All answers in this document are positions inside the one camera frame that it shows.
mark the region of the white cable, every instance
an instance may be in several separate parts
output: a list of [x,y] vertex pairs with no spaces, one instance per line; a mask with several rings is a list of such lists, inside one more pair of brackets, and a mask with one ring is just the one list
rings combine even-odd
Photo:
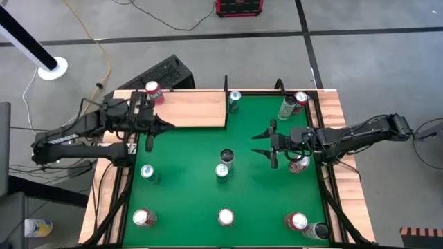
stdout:
[[27,112],[28,112],[28,124],[29,124],[29,127],[32,129],[31,131],[32,131],[35,135],[37,135],[37,134],[36,134],[35,131],[34,131],[34,127],[33,127],[32,122],[30,121],[29,105],[28,105],[28,103],[27,103],[27,101],[26,101],[25,95],[26,95],[26,92],[27,92],[28,89],[29,89],[29,86],[34,82],[34,80],[35,80],[35,76],[36,76],[36,74],[37,74],[37,70],[38,70],[38,69],[39,69],[39,67],[37,66],[37,67],[35,68],[35,72],[34,72],[33,78],[30,79],[28,86],[26,87],[25,91],[24,91],[23,94],[21,95],[21,98],[22,98],[23,102],[25,102],[26,110],[27,110]]

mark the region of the gray floor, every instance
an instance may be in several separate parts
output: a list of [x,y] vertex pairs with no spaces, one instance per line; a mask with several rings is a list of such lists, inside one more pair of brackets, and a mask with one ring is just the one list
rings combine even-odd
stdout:
[[[110,0],[70,1],[95,38],[184,35],[154,21],[131,6]],[[211,0],[141,1],[139,6],[179,27],[189,28],[211,9]],[[310,30],[416,28],[443,25],[443,4],[438,0],[302,0]],[[6,8],[39,40],[86,39],[83,29],[58,0],[15,0]],[[301,30],[293,0],[265,0],[258,17],[220,19],[213,14],[192,34],[249,33]],[[443,33],[342,35],[312,37],[325,88],[338,89],[348,124],[381,113],[399,113],[416,128],[443,116]],[[96,45],[46,47],[69,62],[61,79],[45,82],[37,77],[28,92],[34,127],[56,128],[75,115],[80,98],[88,96],[106,73]],[[282,78],[291,88],[314,88],[302,37],[209,39],[105,44],[112,74],[101,93],[176,54],[194,73],[198,88],[220,88],[227,74],[230,85],[242,88],[273,86]],[[35,66],[16,48],[0,48],[0,79],[5,91],[0,100],[12,103],[12,124],[27,127],[21,94]],[[12,131],[11,164],[32,165],[30,131]],[[418,144],[423,157],[441,166],[441,147],[434,139]],[[443,172],[423,165],[408,142],[381,142],[356,157],[363,191],[377,241],[400,246],[399,228],[441,228],[443,223]],[[64,172],[44,175],[63,176]],[[23,176],[35,181],[47,180]],[[59,183],[82,190],[90,181]],[[30,202],[30,210],[37,201]],[[64,216],[65,208],[73,214]],[[72,246],[82,225],[84,210],[48,204],[35,216],[52,219],[56,230],[33,246]]]

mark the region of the black box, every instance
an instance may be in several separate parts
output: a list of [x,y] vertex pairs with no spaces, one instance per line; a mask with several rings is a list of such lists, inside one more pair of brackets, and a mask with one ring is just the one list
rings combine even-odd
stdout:
[[[162,89],[195,89],[192,72],[176,55],[171,55],[116,90],[145,89],[146,83],[150,81],[159,83]],[[105,99],[112,98],[113,95],[112,91],[106,94]]]

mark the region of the wooden board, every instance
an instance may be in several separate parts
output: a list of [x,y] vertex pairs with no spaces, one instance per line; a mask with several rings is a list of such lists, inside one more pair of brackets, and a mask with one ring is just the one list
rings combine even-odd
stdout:
[[[229,89],[229,91],[279,91],[278,89]],[[313,89],[288,89],[288,91],[312,91]],[[340,100],[338,98],[338,93],[336,90],[317,90],[320,102],[320,108],[322,111],[323,122],[326,127],[331,128],[341,128],[345,126],[345,119],[343,117],[343,112],[341,110]],[[129,98],[131,90],[117,90],[114,92],[114,98]],[[222,93],[224,97],[224,92],[222,89],[188,89],[188,90],[176,90],[174,93],[187,93],[187,92],[198,92],[198,93]],[[316,120],[316,116],[313,111],[313,119]],[[103,142],[117,142],[118,139],[115,134],[107,132],[104,136]],[[342,159],[343,162],[356,167],[355,160],[353,156],[345,156]],[[103,172],[109,161],[106,159],[99,159],[96,172],[94,175],[94,188],[96,193],[98,193],[98,184],[102,178]],[[350,219],[350,221],[355,225],[355,227],[360,231],[360,233],[368,240],[374,241],[374,233],[372,231],[371,222],[369,219],[368,209],[366,207],[363,190],[359,182],[359,177],[353,171],[336,165],[334,172],[337,179],[338,192],[341,199],[341,205],[344,213]],[[126,181],[126,175],[124,173],[122,177],[122,184],[120,189],[123,188],[124,182]],[[104,183],[102,186],[102,194],[100,195],[100,207],[98,210],[98,221],[99,224],[104,219],[109,211],[109,205],[111,202],[111,193],[114,187],[116,177],[116,168],[111,167],[107,174],[105,175]],[[89,202],[87,210],[84,215],[84,221],[82,226],[82,231],[80,233],[79,243],[85,242],[93,232],[94,224],[94,211],[93,211],[93,197],[92,193],[89,195]],[[335,241],[341,241],[340,233],[338,229],[338,221],[334,215],[334,211],[329,209],[331,213],[331,220],[333,223],[332,230],[335,235]],[[114,225],[111,233],[111,242],[116,242],[118,229],[120,225],[121,213],[117,213],[114,219]]]
[[[132,90],[114,92],[114,98],[129,99]],[[176,127],[224,127],[226,98],[221,91],[168,92],[165,102],[154,107],[154,113]]]

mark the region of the soda can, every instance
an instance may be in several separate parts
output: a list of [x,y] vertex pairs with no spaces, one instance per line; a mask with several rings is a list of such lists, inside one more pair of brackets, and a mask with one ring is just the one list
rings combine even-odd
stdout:
[[326,224],[318,222],[308,224],[302,234],[306,238],[324,240],[329,238],[330,231]]
[[278,111],[277,118],[279,120],[287,120],[296,105],[296,99],[292,96],[286,96],[283,100],[282,106]]
[[224,183],[228,180],[229,168],[224,164],[219,164],[215,167],[215,175],[219,183]]
[[307,95],[303,92],[296,92],[294,97],[296,98],[296,105],[292,110],[292,114],[298,114],[307,103]]
[[302,160],[299,160],[298,162],[289,162],[289,171],[292,174],[299,174],[303,170],[305,170],[311,162],[311,159],[307,156],[305,156]]
[[142,208],[135,211],[132,221],[137,226],[153,226],[157,222],[157,215],[153,211]]
[[240,98],[242,94],[239,91],[232,91],[229,94],[229,112],[237,113],[240,108]]
[[161,179],[160,174],[151,165],[141,167],[140,174],[143,178],[153,183],[159,183]]
[[234,223],[234,213],[228,208],[219,211],[217,220],[222,226],[230,226]]
[[155,104],[162,104],[165,101],[160,85],[155,81],[146,83],[146,93],[150,100],[155,101]]
[[284,217],[284,225],[292,230],[303,231],[307,226],[307,219],[304,214],[293,212]]
[[229,169],[232,168],[234,164],[234,153],[230,149],[224,149],[220,153],[220,161],[224,165],[228,166]]

